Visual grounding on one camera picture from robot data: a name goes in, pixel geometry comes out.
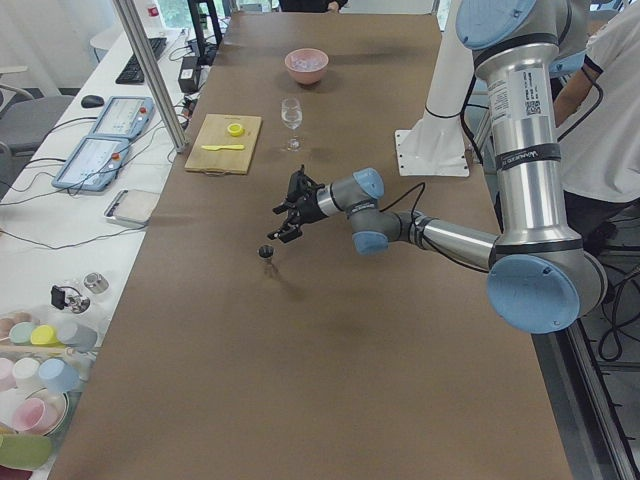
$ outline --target window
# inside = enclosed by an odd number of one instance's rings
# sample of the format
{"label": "window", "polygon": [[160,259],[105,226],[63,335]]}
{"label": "window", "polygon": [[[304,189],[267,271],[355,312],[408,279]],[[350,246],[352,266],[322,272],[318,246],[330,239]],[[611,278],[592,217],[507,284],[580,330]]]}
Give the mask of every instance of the window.
{"label": "window", "polygon": [[[157,0],[157,2],[164,18],[164,23],[168,28],[191,28],[191,15],[189,14],[189,6],[186,0]],[[213,0],[216,13],[220,18],[225,16],[225,3],[228,11],[228,0]]]}

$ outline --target wooden cutting board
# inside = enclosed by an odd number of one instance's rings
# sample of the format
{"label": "wooden cutting board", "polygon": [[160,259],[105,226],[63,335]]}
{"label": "wooden cutting board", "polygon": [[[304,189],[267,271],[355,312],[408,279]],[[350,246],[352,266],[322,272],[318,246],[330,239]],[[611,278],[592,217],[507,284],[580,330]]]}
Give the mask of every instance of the wooden cutting board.
{"label": "wooden cutting board", "polygon": [[[230,123],[240,123],[244,133],[232,137],[227,132]],[[246,175],[258,140],[262,117],[210,113],[202,123],[193,149],[184,165],[188,172],[219,172]],[[244,145],[244,150],[203,150],[202,145]]]}

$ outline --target brown table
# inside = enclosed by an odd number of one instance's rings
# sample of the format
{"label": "brown table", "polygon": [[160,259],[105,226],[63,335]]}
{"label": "brown table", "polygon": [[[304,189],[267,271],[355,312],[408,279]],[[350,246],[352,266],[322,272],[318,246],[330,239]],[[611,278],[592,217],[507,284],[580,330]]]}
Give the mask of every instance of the brown table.
{"label": "brown table", "polygon": [[[483,274],[402,244],[360,257],[343,217],[274,244],[275,276],[256,253],[302,162],[321,182],[377,168],[383,205],[422,180],[397,174],[393,132],[422,114],[439,38],[428,16],[233,17],[188,133],[260,115],[253,164],[177,158],[52,480],[570,478],[531,339]],[[303,88],[283,59],[305,46],[331,67]],[[426,180],[422,211],[497,231],[480,168]]]}

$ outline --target computer mouse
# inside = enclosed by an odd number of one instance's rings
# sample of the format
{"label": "computer mouse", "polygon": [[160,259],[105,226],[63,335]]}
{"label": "computer mouse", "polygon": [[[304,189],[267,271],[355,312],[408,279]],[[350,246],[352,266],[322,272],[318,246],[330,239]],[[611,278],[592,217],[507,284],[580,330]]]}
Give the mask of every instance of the computer mouse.
{"label": "computer mouse", "polygon": [[85,97],[82,97],[80,105],[82,105],[82,108],[101,107],[102,105],[104,105],[104,98],[102,98],[100,95],[87,95]]}

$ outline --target yellow knife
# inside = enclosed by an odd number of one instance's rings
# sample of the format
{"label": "yellow knife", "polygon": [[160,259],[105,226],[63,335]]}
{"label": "yellow knife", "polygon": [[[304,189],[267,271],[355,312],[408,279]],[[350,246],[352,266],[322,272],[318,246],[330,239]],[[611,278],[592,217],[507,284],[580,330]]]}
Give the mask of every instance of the yellow knife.
{"label": "yellow knife", "polygon": [[218,150],[244,150],[244,145],[202,145],[201,148],[217,152]]}

